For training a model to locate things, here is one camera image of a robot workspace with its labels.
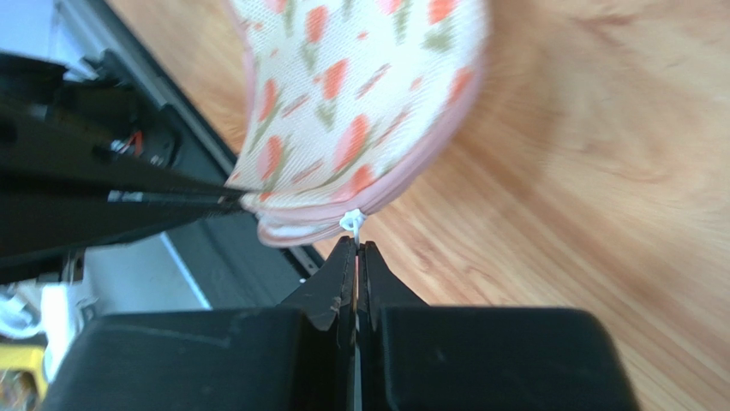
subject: yellow object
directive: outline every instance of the yellow object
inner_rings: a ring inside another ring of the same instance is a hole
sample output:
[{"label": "yellow object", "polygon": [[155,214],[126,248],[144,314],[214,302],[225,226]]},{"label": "yellow object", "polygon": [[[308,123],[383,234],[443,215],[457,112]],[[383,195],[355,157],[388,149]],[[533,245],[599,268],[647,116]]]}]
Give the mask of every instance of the yellow object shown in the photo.
[{"label": "yellow object", "polygon": [[38,396],[45,398],[48,383],[43,376],[45,349],[35,345],[0,344],[0,370],[23,371],[33,375]]}]

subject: floral pouch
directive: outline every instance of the floral pouch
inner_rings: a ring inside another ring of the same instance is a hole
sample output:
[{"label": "floral pouch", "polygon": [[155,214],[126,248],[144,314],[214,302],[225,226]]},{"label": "floral pouch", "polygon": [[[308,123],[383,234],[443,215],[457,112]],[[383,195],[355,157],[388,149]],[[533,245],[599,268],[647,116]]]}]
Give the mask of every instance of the floral pouch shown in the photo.
[{"label": "floral pouch", "polygon": [[227,185],[275,247],[379,211],[435,159],[479,92],[484,0],[230,0],[248,134]]}]

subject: fabric pouch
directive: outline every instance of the fabric pouch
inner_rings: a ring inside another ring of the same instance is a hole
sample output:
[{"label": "fabric pouch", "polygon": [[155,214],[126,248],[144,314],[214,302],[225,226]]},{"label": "fabric pouch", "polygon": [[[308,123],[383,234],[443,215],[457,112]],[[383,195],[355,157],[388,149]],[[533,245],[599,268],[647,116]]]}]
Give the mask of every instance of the fabric pouch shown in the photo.
[{"label": "fabric pouch", "polygon": [[479,93],[484,0],[230,0],[248,134],[227,185],[267,245],[337,235],[395,200]]}]

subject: zipper pull tab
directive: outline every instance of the zipper pull tab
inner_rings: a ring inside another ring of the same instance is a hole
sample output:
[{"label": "zipper pull tab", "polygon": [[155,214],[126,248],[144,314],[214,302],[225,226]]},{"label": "zipper pull tab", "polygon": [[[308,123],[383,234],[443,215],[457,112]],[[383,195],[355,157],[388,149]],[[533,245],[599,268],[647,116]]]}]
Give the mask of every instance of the zipper pull tab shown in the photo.
[{"label": "zipper pull tab", "polygon": [[359,208],[356,208],[353,211],[347,211],[344,217],[339,220],[340,227],[352,232],[357,248],[360,248],[360,228],[366,219],[368,219],[368,216],[363,214]]}]

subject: hardwood floor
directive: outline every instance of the hardwood floor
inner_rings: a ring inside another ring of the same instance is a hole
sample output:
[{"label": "hardwood floor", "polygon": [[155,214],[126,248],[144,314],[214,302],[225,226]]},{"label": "hardwood floor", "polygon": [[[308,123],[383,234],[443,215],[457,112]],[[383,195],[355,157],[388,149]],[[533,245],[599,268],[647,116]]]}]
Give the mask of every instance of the hardwood floor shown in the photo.
[{"label": "hardwood floor", "polygon": [[[242,46],[220,0],[109,1],[237,150]],[[492,10],[479,103],[364,238],[433,304],[592,312],[644,409],[730,409],[730,3]]]}]

